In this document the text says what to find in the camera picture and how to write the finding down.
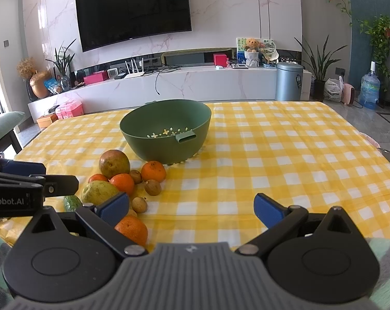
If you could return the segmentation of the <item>green yellow mango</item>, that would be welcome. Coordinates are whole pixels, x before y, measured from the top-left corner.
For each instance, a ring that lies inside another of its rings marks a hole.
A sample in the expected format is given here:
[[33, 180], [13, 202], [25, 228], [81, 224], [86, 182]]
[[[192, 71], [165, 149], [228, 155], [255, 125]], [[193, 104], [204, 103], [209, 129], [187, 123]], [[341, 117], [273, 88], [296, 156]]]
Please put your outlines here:
[[119, 190], [109, 182], [92, 181], [84, 186], [81, 193], [81, 201], [98, 206], [118, 193]]

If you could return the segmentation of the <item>orange tangerine front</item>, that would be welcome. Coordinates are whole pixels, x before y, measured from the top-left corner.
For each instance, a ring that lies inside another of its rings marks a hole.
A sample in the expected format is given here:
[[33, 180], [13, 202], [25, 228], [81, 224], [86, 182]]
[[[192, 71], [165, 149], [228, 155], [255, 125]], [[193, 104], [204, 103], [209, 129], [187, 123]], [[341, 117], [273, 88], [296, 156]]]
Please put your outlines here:
[[117, 223], [114, 229], [136, 244], [145, 247], [148, 238], [148, 229], [139, 218], [133, 215], [127, 215]]

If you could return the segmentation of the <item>orange tangerine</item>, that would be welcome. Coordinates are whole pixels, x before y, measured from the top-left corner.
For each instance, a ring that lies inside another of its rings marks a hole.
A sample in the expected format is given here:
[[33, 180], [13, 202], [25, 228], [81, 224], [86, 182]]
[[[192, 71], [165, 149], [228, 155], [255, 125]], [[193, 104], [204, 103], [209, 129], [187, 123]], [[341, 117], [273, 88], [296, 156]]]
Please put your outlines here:
[[109, 182], [119, 191], [125, 192], [129, 197], [134, 193], [135, 182], [130, 174], [117, 174], [113, 176]]
[[145, 247], [148, 238], [148, 229], [139, 218], [133, 215], [127, 215], [117, 223], [114, 229], [136, 244]]
[[88, 179], [88, 183], [91, 183], [93, 181], [104, 181], [108, 182], [108, 178], [104, 176], [103, 174], [94, 174]]
[[162, 183], [166, 179], [166, 169], [158, 161], [146, 162], [140, 172], [143, 181], [155, 180]]

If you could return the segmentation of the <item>small brown longan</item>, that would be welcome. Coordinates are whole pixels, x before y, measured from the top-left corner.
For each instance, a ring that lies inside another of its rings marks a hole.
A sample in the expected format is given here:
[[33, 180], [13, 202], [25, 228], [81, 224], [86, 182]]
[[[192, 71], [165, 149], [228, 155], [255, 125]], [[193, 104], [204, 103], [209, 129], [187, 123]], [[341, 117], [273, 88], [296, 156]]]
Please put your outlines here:
[[143, 180], [142, 178], [142, 175], [140, 174], [140, 172], [136, 169], [132, 169], [130, 170], [129, 172], [129, 175], [131, 176], [131, 178], [133, 179], [134, 183], [137, 185], [139, 183], [141, 183]]

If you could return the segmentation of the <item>reddish green mango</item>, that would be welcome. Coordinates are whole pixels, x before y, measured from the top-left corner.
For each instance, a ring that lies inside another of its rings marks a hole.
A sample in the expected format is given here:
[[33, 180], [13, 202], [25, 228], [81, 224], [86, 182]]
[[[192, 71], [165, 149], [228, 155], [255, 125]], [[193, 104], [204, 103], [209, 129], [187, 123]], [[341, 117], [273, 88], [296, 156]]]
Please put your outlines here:
[[111, 179], [117, 174], [128, 174], [131, 170], [131, 165], [127, 155], [121, 150], [107, 150], [99, 159], [100, 172]]

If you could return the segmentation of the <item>copper vase with dried flowers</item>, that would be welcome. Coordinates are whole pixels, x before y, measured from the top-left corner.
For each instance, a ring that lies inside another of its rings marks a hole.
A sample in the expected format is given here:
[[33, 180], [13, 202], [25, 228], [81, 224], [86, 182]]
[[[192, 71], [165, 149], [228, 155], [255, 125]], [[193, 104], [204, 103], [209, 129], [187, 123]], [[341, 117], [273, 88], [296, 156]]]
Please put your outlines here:
[[18, 75], [25, 81], [29, 98], [44, 99], [50, 95], [50, 91], [45, 86], [45, 82], [51, 79], [48, 70], [39, 71], [33, 57], [22, 59], [16, 66]]

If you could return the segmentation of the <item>green plastic colander bowl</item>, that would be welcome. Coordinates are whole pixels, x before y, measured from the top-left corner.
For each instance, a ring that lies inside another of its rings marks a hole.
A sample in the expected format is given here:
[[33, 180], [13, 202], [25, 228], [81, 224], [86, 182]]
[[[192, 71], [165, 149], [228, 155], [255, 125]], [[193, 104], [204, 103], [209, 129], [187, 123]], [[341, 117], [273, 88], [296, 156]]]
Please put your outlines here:
[[132, 110], [119, 126], [139, 158], [172, 165], [199, 152], [206, 140], [211, 116], [211, 109], [202, 102], [170, 99]]

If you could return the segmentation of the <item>white marble tv cabinet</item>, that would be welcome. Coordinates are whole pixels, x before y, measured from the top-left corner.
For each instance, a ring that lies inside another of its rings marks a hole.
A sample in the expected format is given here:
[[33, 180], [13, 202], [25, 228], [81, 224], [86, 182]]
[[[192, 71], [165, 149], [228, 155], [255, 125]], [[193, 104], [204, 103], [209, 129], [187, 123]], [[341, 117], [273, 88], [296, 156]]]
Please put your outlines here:
[[111, 79], [53, 95], [28, 104], [33, 120], [71, 100], [79, 100], [85, 114], [131, 109], [166, 99], [200, 102], [274, 100], [275, 68], [220, 69], [195, 66], [156, 72], [132, 79]]

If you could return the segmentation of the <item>grey metal trash bin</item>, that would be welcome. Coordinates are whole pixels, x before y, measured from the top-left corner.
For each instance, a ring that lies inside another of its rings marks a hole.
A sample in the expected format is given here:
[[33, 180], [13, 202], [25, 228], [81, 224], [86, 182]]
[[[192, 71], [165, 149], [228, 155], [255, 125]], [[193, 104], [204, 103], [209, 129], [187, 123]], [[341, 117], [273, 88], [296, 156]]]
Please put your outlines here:
[[280, 102], [299, 101], [304, 67], [300, 64], [279, 62], [276, 66], [276, 96]]

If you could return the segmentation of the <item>white plastic bag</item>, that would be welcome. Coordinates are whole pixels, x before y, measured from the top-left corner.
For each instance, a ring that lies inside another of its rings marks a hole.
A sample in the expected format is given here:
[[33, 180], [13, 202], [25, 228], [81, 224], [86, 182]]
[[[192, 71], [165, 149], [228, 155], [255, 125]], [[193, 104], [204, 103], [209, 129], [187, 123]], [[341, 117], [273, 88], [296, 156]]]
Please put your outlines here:
[[331, 102], [340, 102], [342, 100], [343, 80], [342, 76], [338, 79], [328, 79], [324, 84], [324, 99]]

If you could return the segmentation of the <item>blue water jug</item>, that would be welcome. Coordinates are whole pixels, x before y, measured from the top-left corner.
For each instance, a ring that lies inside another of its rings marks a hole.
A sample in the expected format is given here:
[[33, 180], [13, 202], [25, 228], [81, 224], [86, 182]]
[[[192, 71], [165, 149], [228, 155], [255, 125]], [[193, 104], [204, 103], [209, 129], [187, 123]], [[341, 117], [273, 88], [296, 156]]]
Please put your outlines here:
[[379, 99], [380, 80], [376, 75], [376, 62], [370, 63], [370, 70], [361, 79], [360, 104], [369, 109], [376, 109]]

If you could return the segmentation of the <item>tall potted plant right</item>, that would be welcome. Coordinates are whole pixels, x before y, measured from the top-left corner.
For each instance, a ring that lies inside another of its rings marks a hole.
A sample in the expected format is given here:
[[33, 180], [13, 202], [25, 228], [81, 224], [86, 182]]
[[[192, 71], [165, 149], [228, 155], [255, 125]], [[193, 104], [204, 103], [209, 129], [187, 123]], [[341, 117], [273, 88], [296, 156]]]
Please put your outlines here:
[[308, 60], [302, 59], [302, 62], [308, 65], [314, 77], [313, 99], [320, 102], [324, 100], [324, 87], [326, 81], [325, 76], [327, 74], [328, 68], [332, 64], [340, 61], [340, 59], [335, 59], [333, 55], [347, 47], [347, 45], [343, 45], [335, 50], [327, 51], [326, 49], [329, 38], [330, 36], [327, 35], [322, 47], [317, 45], [315, 50], [312, 49], [305, 38], [302, 41], [294, 38], [294, 40], [301, 47], [304, 54], [308, 57]]

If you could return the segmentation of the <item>teddy bear in pot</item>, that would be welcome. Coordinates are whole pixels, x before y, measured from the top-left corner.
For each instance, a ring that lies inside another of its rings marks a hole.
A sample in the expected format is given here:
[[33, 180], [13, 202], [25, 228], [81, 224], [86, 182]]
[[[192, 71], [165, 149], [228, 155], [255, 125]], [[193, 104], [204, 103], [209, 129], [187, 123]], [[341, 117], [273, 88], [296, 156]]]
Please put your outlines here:
[[245, 64], [248, 68], [259, 66], [260, 42], [256, 38], [247, 38], [244, 47]]

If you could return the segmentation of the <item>red box on cabinet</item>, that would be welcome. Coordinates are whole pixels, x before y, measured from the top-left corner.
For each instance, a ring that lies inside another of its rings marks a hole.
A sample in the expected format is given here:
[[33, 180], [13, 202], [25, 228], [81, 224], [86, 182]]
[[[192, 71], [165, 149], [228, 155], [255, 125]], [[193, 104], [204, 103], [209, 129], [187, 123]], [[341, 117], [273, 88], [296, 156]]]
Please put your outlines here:
[[214, 53], [213, 61], [215, 66], [221, 66], [223, 68], [227, 67], [227, 55], [224, 53]]

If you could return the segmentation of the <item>black wall television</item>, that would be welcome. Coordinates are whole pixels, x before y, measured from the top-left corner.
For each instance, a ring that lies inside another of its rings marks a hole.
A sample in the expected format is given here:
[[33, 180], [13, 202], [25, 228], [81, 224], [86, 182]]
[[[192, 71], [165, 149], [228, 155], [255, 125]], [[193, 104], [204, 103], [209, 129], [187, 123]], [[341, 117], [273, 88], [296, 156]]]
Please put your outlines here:
[[82, 51], [191, 31], [189, 0], [75, 0]]

